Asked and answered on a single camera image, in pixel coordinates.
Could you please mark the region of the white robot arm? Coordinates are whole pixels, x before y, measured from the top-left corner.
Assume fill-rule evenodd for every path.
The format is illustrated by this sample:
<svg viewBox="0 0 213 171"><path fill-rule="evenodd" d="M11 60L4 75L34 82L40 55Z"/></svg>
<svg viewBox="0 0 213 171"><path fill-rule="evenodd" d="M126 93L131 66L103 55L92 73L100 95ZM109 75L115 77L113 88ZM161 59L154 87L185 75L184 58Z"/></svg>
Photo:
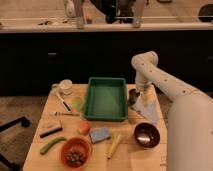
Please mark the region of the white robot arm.
<svg viewBox="0 0 213 171"><path fill-rule="evenodd" d="M132 57L139 91L151 84L171 101L168 112L167 171L213 171L213 98L159 69L154 51Z"/></svg>

